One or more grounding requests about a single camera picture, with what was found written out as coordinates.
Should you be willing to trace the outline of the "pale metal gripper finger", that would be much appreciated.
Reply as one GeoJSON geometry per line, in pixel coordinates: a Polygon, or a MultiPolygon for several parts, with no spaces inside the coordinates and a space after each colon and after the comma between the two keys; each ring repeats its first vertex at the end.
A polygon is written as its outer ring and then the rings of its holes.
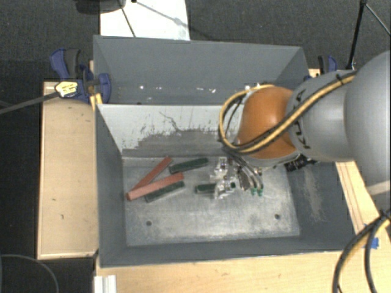
{"type": "Polygon", "coordinates": [[[213,197],[214,199],[222,199],[235,191],[235,183],[227,180],[220,180],[214,187],[213,197]]]}
{"type": "Polygon", "coordinates": [[[224,179],[228,173],[227,159],[219,158],[217,160],[216,167],[214,168],[214,178],[215,179],[224,179]]]}

